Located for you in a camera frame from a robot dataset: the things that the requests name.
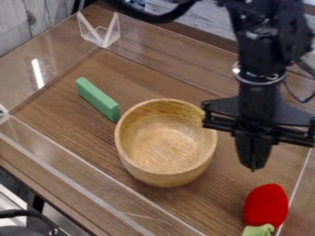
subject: green block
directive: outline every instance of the green block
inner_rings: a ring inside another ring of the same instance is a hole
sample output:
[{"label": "green block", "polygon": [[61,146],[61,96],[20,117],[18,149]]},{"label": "green block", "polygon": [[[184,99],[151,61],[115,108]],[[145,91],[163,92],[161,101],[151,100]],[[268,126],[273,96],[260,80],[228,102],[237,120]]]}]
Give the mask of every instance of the green block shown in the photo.
[{"label": "green block", "polygon": [[93,86],[92,83],[80,77],[75,81],[80,96],[92,104],[92,106],[112,121],[120,118],[119,104]]},{"label": "green block", "polygon": [[275,227],[271,224],[261,226],[245,226],[243,236],[271,236]]}]

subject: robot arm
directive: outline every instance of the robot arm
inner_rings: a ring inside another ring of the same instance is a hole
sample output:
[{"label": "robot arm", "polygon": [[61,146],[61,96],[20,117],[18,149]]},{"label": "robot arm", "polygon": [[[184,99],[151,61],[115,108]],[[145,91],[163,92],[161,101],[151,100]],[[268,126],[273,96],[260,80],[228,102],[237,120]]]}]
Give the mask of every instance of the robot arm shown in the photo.
[{"label": "robot arm", "polygon": [[[177,0],[180,4],[171,12],[155,16],[132,9],[124,0],[109,1],[127,15],[151,23],[172,21],[196,2]],[[315,118],[293,108],[280,94],[287,66],[296,63],[313,72],[301,60],[312,50],[313,34],[303,0],[216,0],[216,3],[228,10],[239,42],[239,62],[232,69],[239,95],[201,103],[203,123],[205,128],[232,134],[240,162],[253,171],[264,167],[272,145],[279,142],[313,146]],[[304,127],[307,131],[289,126]]]}]

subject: cable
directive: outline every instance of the cable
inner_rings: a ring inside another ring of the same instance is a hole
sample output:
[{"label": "cable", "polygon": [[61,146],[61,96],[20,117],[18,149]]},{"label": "cable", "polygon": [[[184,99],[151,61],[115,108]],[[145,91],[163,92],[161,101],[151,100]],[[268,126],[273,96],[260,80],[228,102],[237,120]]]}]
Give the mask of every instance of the cable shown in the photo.
[{"label": "cable", "polygon": [[315,97],[315,91],[312,92],[312,94],[311,94],[307,98],[300,99],[300,98],[293,94],[293,92],[292,92],[292,90],[291,90],[291,87],[289,87],[289,85],[287,84],[285,81],[283,82],[283,84],[284,84],[285,89],[287,89],[287,91],[289,92],[291,96],[292,96],[300,103],[308,103],[308,102],[313,99],[313,97]]},{"label": "cable", "polygon": [[173,21],[176,18],[184,15],[184,13],[189,10],[196,1],[197,0],[189,0],[183,4],[179,4],[169,12],[161,15],[153,15],[133,8],[128,3],[124,2],[124,0],[105,0],[105,2],[109,2],[109,4],[115,6],[121,13],[124,13],[132,18],[137,18],[153,24],[163,24]]},{"label": "cable", "polygon": [[[307,72],[312,75],[312,77],[315,77],[315,68],[307,63],[305,60],[301,59],[300,61],[296,62],[296,64],[299,65],[299,67],[300,67],[304,71],[307,71]],[[308,102],[313,99],[313,97],[315,97],[315,91],[312,92],[312,94],[311,94],[307,98],[300,99],[300,98],[293,94],[293,92],[292,92],[292,90],[291,90],[291,87],[289,87],[289,85],[287,84],[285,81],[283,82],[283,84],[284,84],[285,89],[287,89],[287,91],[289,92],[291,96],[292,96],[292,97],[295,98],[295,100],[297,100],[300,103],[308,103]]]}]

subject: bowl rim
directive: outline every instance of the bowl rim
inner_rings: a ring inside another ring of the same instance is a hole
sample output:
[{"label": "bowl rim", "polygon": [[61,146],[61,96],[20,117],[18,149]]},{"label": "bowl rim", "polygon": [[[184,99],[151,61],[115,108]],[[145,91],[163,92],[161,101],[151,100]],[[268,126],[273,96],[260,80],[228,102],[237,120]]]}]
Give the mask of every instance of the bowl rim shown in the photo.
[{"label": "bowl rim", "polygon": [[199,109],[199,107],[184,101],[184,100],[176,100],[176,99],[152,99],[152,100],[145,100],[145,101],[141,101],[140,103],[137,103],[120,117],[119,121],[117,121],[117,125],[116,125],[116,130],[115,130],[115,143],[116,143],[116,148],[117,148],[117,153],[119,153],[119,157],[123,158],[135,168],[137,168],[139,170],[149,173],[149,174],[157,174],[157,175],[164,175],[164,176],[168,176],[168,175],[175,175],[175,174],[183,174],[183,173],[187,173],[189,171],[193,171],[196,170],[199,167],[201,167],[204,165],[204,163],[207,163],[209,161],[209,159],[212,158],[212,154],[213,154],[213,151],[216,149],[216,144],[217,144],[217,132],[216,130],[212,130],[212,129],[208,129],[212,133],[212,144],[209,145],[209,150],[207,152],[207,154],[204,155],[204,159],[199,162],[196,162],[195,165],[192,165],[189,168],[184,169],[184,171],[176,171],[173,173],[160,173],[160,172],[155,172],[155,171],[148,171],[147,169],[143,169],[139,165],[137,165],[137,162],[133,161],[131,158],[129,158],[129,155],[125,153],[124,151],[124,148],[121,146],[121,142],[120,142],[120,128],[123,126],[123,123],[127,119],[127,117],[129,116],[131,113],[133,113],[133,111],[144,106],[144,105],[148,105],[149,103],[153,103],[153,102],[165,102],[165,101],[172,101],[172,102],[177,102],[183,105],[187,105],[189,106],[192,109],[196,110],[196,112],[199,112],[200,114],[203,114],[203,111]]}]

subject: red strawberry toy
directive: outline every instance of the red strawberry toy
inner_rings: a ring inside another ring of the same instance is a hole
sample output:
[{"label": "red strawberry toy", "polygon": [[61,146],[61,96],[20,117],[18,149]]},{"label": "red strawberry toy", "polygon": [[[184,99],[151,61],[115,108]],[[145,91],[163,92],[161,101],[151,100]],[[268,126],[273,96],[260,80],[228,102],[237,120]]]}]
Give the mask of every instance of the red strawberry toy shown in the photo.
[{"label": "red strawberry toy", "polygon": [[268,236],[281,225],[289,212],[289,201],[277,184],[265,184],[249,193],[244,204],[243,236]]}]

